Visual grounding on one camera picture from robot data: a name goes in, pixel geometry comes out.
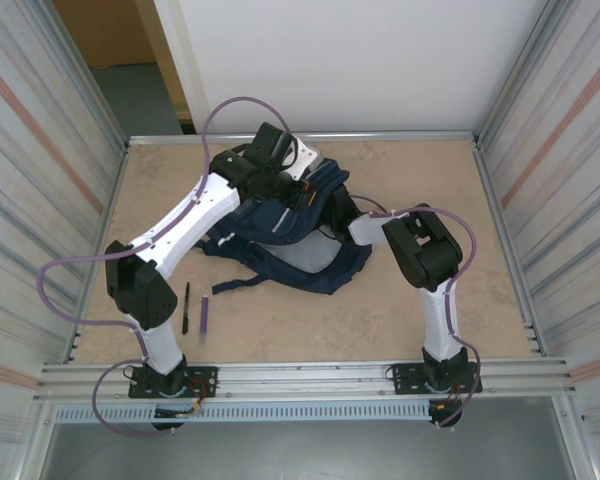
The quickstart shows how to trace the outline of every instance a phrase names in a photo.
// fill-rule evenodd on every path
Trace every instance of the beige table surface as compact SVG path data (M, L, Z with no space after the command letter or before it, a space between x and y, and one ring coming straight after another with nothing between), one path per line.
M530 355L514 292L476 171L465 141L333 142L315 144L351 171L350 192L388 208L427 202L464 217L476 232L476 261L458 284L462 335L484 357ZM217 153L227 148L215 146ZM109 241L129 242L165 215L202 171L199 145L135 146L111 227ZM362 209L367 209L360 202ZM465 258L462 229L445 222ZM367 265L333 296L301 292L274 282L210 298L206 342L198 341L200 298L211 286L253 272L235 261L191 251L169 283L180 297L173 327L190 362L286 362L418 359L424 323L418 295L402 277L388 247L375 246ZM186 282L191 282L190 331L180 334ZM87 318L123 316L107 294L104 267L98 272ZM128 329L86 327L75 352L79 363L137 358Z

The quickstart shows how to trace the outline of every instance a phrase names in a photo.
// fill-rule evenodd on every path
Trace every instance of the white panel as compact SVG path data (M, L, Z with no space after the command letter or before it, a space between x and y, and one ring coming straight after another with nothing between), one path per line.
M477 128L544 3L156 0L198 129L250 95L296 131ZM229 107L214 131L255 131L256 108Z

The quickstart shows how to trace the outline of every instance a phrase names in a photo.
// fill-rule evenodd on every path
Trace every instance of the orange stripe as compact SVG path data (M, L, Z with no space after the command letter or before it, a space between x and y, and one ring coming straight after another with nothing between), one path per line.
M585 380L593 380L600 377L600 360L587 363L571 371L571 378L574 382L582 382Z
M0 76L0 96L9 104L13 111L20 117L22 123L38 139L38 142L47 151L51 158L55 159L60 168L67 174L73 184L86 197L89 203L100 214L104 211L104 205L98 200L98 197L89 189L87 184L80 178L78 173L71 167L67 159L62 155L60 149L53 143L49 135L43 130L36 119L26 109L22 102L16 97L15 93L4 79Z
M38 388L38 379L25 375L11 368L0 365L0 383L7 383L16 387L35 390Z
M522 171L522 174L515 181L511 189L507 192L507 194L502 197L502 206L507 208L507 205L511 203L511 199L514 195L520 190L520 187L527 181L529 176L533 173L533 171L538 167L540 162L547 156L547 154L551 151L553 146L556 144L558 139L562 136L567 127L573 122L573 120L578 116L578 114L582 111L584 107L591 101L593 96L598 93L600 90L600 68L595 73L595 75L589 80L587 86L584 87L584 90L580 93L578 98L576 99L573 106L569 109L565 117L560 121L555 130L549 135L540 149L536 152L536 154L531 159L531 162L525 167Z

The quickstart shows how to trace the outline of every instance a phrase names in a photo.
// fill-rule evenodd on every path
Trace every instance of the mounting plate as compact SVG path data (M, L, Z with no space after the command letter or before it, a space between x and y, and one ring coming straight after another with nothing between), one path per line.
M166 396L158 391L151 382L151 377L147 369L143 367L131 367L131 383L129 385L129 398L196 398L204 396L212 398L216 396L216 386L218 385L218 368L217 367L185 367L185 383L187 378L196 378L204 382L206 392L202 392L200 382L191 382L193 389L183 387L182 390L174 396Z
M451 389L446 391L436 391L428 383L424 373L424 363L396 363L391 365L387 374L391 371L393 387L396 395L422 395L422 394L448 394ZM460 393L469 393L473 382L475 381L477 367L475 362L469 362L469 370L458 379L460 384ZM482 380L478 383L476 393L482 392Z

